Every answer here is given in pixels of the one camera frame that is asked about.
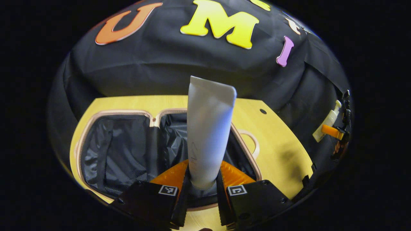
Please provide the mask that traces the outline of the beige hard-shell suitcase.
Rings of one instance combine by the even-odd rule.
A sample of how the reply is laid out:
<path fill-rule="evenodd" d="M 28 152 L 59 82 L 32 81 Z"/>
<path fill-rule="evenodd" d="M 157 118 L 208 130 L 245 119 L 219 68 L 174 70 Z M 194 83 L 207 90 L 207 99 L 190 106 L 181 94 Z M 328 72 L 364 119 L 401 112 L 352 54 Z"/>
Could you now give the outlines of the beige hard-shell suitcase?
<path fill-rule="evenodd" d="M 94 114 L 74 152 L 87 189 L 116 199 L 137 180 L 150 181 L 188 159 L 187 110 L 170 108 Z"/>

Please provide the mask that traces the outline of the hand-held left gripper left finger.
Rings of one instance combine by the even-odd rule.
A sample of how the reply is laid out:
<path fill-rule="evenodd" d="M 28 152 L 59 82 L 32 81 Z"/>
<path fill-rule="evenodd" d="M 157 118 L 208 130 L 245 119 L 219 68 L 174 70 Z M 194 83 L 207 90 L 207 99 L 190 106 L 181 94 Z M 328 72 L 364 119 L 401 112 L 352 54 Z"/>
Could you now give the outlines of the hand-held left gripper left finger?
<path fill-rule="evenodd" d="M 183 227 L 191 186 L 188 164 L 182 161 L 150 182 L 136 181 L 113 201 L 113 208 L 163 230 Z"/>

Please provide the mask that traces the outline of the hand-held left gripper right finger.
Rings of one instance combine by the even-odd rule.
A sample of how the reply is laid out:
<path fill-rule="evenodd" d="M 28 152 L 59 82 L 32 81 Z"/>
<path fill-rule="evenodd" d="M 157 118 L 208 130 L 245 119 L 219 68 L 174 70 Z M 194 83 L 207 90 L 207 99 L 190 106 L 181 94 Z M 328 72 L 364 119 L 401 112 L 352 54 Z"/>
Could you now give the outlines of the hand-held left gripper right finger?
<path fill-rule="evenodd" d="M 269 180 L 256 181 L 226 161 L 217 175 L 217 198 L 227 230 L 266 230 L 271 219 L 292 206 Z"/>

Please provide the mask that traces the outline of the white pump bottle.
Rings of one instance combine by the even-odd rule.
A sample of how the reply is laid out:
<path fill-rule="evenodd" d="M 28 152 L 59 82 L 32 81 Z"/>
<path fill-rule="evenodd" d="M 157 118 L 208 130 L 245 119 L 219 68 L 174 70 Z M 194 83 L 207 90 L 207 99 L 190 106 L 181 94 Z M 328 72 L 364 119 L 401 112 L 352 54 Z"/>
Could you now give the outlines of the white pump bottle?
<path fill-rule="evenodd" d="M 328 113 L 326 118 L 323 120 L 323 122 L 320 124 L 320 126 L 318 126 L 317 129 L 315 130 L 315 132 L 312 134 L 312 136 L 314 137 L 314 139 L 317 143 L 319 143 L 323 139 L 323 137 L 325 136 L 325 133 L 322 132 L 323 125 L 328 125 L 328 126 L 332 127 L 334 125 L 335 121 L 337 120 L 339 110 L 340 110 L 341 107 L 342 107 L 341 102 L 339 100 L 336 100 L 335 101 L 335 108 L 333 110 L 330 110 L 330 112 Z"/>

